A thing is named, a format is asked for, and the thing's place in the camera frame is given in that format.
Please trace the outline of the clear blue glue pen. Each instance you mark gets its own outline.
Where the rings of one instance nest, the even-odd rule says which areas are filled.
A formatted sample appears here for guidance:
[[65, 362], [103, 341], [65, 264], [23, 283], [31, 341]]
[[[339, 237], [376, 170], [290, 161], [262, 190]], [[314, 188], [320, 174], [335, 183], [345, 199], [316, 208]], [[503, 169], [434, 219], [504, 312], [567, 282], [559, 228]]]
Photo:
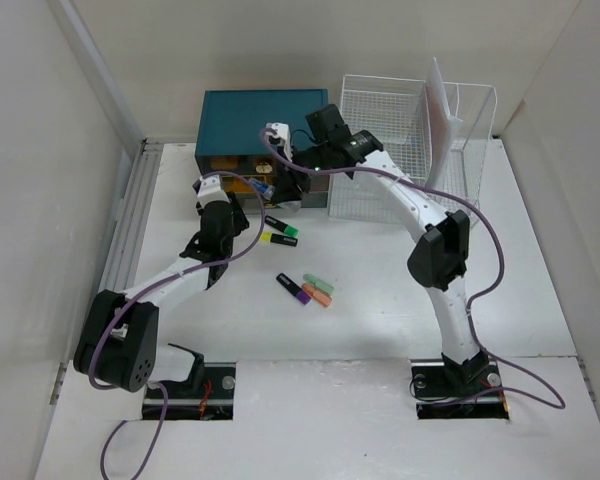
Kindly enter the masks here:
[[250, 178], [249, 182], [263, 198], [266, 200], [272, 199], [275, 192], [273, 185], [257, 180], [255, 177]]

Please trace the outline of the teal drawer organizer box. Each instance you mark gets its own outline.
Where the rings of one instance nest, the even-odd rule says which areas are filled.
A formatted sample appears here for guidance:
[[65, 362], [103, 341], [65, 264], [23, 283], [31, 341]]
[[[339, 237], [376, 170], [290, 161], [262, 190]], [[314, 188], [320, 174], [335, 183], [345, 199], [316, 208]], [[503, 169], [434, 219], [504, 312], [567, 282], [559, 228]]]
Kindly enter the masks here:
[[260, 140], [269, 123], [284, 123], [292, 145], [312, 146], [306, 116], [329, 104], [325, 89], [208, 90], [204, 94], [196, 141], [199, 171], [233, 171], [273, 185], [276, 161]]

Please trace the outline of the clear mesh zip pouch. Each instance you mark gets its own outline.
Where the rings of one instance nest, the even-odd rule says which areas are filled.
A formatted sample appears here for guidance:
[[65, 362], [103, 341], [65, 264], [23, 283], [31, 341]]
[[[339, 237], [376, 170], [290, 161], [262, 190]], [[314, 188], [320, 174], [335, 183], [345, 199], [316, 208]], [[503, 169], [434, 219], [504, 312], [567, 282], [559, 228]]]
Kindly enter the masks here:
[[430, 63], [425, 81], [429, 120], [431, 166], [425, 186], [441, 189], [452, 144], [463, 121], [452, 114], [436, 57]]

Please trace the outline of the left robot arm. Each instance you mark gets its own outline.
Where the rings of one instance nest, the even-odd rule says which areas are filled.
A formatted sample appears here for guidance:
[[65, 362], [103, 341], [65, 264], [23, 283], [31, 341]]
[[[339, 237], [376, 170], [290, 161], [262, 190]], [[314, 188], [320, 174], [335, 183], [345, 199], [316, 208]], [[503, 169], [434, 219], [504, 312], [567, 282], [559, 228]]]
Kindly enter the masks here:
[[154, 382], [159, 320], [223, 276], [234, 239], [249, 227], [236, 195], [198, 208], [200, 230], [163, 272], [122, 292], [103, 290], [90, 307], [73, 367], [102, 389], [135, 393]]

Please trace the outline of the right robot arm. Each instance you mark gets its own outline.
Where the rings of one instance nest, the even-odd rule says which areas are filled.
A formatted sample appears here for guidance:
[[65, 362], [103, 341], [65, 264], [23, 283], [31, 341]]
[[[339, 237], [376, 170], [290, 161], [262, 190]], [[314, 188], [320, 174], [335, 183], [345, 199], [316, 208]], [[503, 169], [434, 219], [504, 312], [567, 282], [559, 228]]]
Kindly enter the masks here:
[[372, 133], [352, 133], [335, 105], [306, 119], [315, 143], [303, 151], [292, 148], [286, 124], [269, 123], [261, 132], [263, 144], [282, 168], [282, 178], [303, 189], [311, 175], [345, 174], [394, 212], [415, 243], [407, 269], [425, 288], [441, 334], [442, 364], [436, 377], [425, 380], [421, 394], [451, 399], [475, 393], [489, 360], [475, 339], [467, 311], [469, 216], [435, 202], [436, 192], [403, 174]]

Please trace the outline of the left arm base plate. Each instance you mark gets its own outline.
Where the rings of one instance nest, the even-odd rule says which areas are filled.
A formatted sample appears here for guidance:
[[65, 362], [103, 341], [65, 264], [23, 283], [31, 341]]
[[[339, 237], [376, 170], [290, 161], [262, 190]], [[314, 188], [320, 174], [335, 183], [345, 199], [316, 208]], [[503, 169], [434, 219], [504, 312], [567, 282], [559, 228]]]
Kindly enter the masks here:
[[230, 421], [234, 415], [235, 363], [208, 363], [193, 381], [164, 381], [168, 421]]

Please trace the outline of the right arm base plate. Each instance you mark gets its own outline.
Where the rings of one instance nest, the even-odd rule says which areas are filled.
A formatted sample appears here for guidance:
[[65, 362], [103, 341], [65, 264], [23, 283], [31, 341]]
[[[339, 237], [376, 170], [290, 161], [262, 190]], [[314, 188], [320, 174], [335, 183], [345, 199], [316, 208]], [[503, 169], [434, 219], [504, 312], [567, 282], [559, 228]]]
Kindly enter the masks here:
[[441, 359], [411, 363], [411, 396], [419, 420], [508, 420], [509, 411], [497, 364], [490, 361], [468, 382], [451, 379], [451, 370]]

